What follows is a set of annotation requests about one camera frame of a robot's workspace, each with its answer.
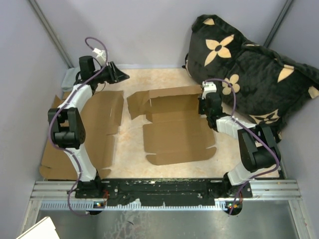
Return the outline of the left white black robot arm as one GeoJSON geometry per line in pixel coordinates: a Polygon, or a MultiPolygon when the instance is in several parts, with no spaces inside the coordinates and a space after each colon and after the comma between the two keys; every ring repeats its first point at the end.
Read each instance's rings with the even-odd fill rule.
{"type": "Polygon", "coordinates": [[[95,61],[92,56],[79,58],[80,70],[70,95],[58,107],[48,111],[50,143],[68,156],[77,174],[70,190],[75,192],[76,198],[97,198],[104,190],[101,177],[85,148],[86,130],[80,113],[99,84],[116,84],[129,78],[114,62],[103,60],[100,69],[96,70],[95,61]]]}

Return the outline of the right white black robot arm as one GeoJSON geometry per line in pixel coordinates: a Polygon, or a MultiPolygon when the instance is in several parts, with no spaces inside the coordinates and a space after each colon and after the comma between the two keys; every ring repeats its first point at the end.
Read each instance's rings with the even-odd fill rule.
{"type": "Polygon", "coordinates": [[[274,172],[280,166],[281,155],[270,127],[247,123],[223,111],[216,80],[202,83],[198,97],[199,114],[206,115],[208,126],[238,140],[240,163],[227,172],[222,180],[222,191],[227,197],[239,197],[252,179],[274,172]]]}

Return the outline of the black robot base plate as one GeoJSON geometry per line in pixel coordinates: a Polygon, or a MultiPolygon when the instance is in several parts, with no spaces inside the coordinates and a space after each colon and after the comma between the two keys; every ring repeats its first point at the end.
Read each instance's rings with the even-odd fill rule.
{"type": "MultiPolygon", "coordinates": [[[[168,178],[168,179],[109,179],[96,178],[90,182],[78,182],[75,188],[77,199],[98,199],[100,209],[106,206],[127,206],[139,200],[142,206],[214,206],[217,199],[234,196],[224,194],[223,179],[168,178]]],[[[240,192],[237,204],[252,198],[252,189],[247,184],[240,192]]]]}

